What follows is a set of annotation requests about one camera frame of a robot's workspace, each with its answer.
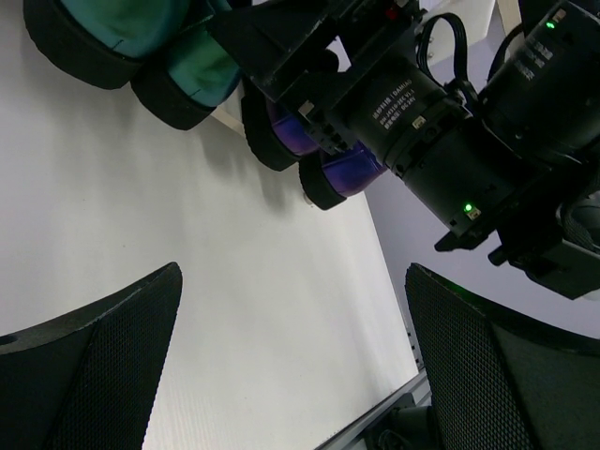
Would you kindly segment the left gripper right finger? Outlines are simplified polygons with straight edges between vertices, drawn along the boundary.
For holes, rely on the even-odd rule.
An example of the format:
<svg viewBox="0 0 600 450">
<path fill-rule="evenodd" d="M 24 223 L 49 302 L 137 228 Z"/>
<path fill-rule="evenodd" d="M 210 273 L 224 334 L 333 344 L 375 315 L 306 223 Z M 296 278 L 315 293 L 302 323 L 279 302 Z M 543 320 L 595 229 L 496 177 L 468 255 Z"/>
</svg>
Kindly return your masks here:
<svg viewBox="0 0 600 450">
<path fill-rule="evenodd" d="M 599 341 L 410 265 L 410 315 L 445 449 L 596 449 Z"/>
</svg>

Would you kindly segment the green loafer shoe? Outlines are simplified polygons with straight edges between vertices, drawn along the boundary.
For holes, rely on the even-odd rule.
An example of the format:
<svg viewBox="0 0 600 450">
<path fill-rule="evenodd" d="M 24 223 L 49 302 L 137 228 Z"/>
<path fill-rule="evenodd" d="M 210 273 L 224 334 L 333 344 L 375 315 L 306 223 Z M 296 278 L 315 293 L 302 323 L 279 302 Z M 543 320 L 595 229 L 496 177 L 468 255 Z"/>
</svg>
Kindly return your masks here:
<svg viewBox="0 0 600 450">
<path fill-rule="evenodd" d="M 104 90 L 127 84 L 200 10 L 199 1 L 22 3 L 37 49 L 66 74 Z"/>
<path fill-rule="evenodd" d="M 130 82 L 141 104 L 166 125 L 190 130 L 229 98 L 239 66 L 203 26 L 184 30 Z"/>
</svg>

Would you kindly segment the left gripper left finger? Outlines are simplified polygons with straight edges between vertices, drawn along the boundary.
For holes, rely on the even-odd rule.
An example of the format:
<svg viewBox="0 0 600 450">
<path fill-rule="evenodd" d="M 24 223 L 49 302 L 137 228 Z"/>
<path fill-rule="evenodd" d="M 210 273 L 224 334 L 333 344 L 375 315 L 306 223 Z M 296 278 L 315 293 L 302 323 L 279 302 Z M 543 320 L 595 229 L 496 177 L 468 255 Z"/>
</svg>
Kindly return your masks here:
<svg viewBox="0 0 600 450">
<path fill-rule="evenodd" d="M 1 337 L 4 449 L 140 449 L 183 289 L 170 262 Z"/>
</svg>

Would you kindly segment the purple loafer shoe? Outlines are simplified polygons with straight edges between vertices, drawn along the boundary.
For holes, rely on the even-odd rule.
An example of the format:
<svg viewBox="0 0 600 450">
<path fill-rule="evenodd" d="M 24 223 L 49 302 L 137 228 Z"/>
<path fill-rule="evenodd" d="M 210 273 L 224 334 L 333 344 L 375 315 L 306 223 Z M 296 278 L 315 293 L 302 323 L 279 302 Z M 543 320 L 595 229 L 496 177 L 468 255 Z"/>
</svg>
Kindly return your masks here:
<svg viewBox="0 0 600 450">
<path fill-rule="evenodd" d="M 330 155 L 318 150 L 304 156 L 298 170 L 305 197 L 326 211 L 364 191 L 387 168 L 358 142 L 343 153 Z"/>
<path fill-rule="evenodd" d="M 276 172 L 296 163 L 313 170 L 320 167 L 321 148 L 302 124 L 249 80 L 244 80 L 241 112 L 247 144 L 261 164 Z"/>
</svg>

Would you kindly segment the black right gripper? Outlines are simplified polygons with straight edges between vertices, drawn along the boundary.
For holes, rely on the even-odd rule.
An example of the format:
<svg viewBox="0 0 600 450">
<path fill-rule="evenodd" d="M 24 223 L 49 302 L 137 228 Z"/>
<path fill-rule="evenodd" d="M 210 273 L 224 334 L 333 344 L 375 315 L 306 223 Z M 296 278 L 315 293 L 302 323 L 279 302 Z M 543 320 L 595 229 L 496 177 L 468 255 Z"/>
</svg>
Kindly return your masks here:
<svg viewBox="0 0 600 450">
<path fill-rule="evenodd" d="M 479 116 L 463 21 L 425 14 L 414 1 L 266 1 L 216 14 L 208 31 L 275 101 L 339 32 L 354 66 L 305 82 L 312 130 L 335 154 L 362 143 L 450 233 L 488 234 L 509 218 L 518 177 Z M 432 33 L 443 25 L 451 55 L 432 66 Z"/>
</svg>

